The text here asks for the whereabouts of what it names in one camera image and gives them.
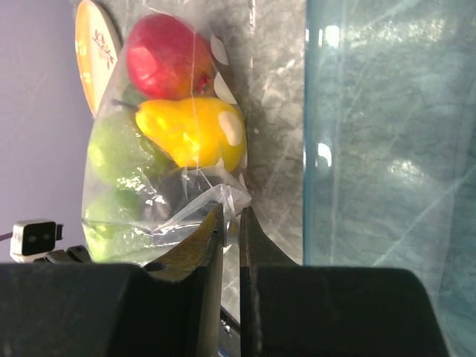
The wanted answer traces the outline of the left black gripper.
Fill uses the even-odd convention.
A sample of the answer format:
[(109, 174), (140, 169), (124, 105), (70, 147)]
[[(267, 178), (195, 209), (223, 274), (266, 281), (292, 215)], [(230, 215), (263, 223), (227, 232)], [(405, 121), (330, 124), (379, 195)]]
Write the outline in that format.
[(36, 258), (34, 263), (90, 263), (89, 251), (84, 245), (76, 245), (66, 250), (60, 249), (48, 252), (45, 256)]

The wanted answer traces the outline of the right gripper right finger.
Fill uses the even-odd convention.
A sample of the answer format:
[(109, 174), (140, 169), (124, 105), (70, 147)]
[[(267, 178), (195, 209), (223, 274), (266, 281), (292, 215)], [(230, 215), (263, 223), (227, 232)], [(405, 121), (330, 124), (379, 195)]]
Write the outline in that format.
[(239, 305), (241, 356), (252, 356), (251, 269), (256, 265), (297, 266), (264, 232), (252, 207), (242, 210), (239, 224)]

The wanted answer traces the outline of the red apple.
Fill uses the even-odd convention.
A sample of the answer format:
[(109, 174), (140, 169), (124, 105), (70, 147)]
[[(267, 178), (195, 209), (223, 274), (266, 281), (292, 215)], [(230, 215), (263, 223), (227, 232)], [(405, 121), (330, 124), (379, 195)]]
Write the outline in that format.
[(166, 100), (208, 94), (216, 74), (209, 41), (164, 13), (135, 23), (126, 40), (126, 69), (144, 96)]

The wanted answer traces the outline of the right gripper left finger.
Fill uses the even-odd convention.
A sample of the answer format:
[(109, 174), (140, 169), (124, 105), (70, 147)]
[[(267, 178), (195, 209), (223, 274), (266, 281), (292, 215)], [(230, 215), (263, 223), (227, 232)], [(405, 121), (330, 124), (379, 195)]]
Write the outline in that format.
[(221, 204), (166, 254), (144, 266), (155, 281), (147, 332), (154, 356), (216, 356), (224, 245)]

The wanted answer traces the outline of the green pear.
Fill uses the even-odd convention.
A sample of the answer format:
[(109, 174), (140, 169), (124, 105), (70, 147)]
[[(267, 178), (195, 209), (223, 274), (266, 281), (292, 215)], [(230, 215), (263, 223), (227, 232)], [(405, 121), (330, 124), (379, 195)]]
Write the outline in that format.
[(169, 158), (137, 127), (135, 112), (121, 109), (94, 124), (89, 163), (103, 182), (125, 190), (142, 190), (149, 178), (168, 170)]

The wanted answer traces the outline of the green apple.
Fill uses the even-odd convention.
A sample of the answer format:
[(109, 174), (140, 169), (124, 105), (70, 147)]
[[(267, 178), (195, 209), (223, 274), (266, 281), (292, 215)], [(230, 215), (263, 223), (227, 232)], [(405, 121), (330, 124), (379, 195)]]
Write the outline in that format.
[(147, 250), (155, 240), (144, 222), (144, 202), (134, 191), (110, 190), (93, 198), (83, 214), (83, 230), (91, 258), (119, 260)]

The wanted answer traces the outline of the clear polka dot zip bag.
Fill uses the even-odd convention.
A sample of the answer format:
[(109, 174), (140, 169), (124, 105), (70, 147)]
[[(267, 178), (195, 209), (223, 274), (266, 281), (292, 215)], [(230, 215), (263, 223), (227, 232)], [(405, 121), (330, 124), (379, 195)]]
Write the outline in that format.
[(94, 124), (82, 226), (93, 261), (144, 265), (221, 206), (230, 245), (251, 203), (245, 118), (209, 1), (141, 5), (120, 35), (80, 1), (75, 51)]

